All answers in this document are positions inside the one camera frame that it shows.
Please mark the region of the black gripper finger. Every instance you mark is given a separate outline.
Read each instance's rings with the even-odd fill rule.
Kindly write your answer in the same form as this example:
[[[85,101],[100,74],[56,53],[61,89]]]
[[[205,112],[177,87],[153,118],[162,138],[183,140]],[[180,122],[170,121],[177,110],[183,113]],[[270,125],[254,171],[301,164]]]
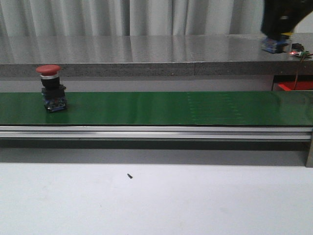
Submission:
[[[270,39],[278,39],[280,33],[276,29],[279,21],[279,0],[264,0],[261,32]]]
[[[313,11],[312,0],[284,0],[282,2],[281,33],[292,32]]]

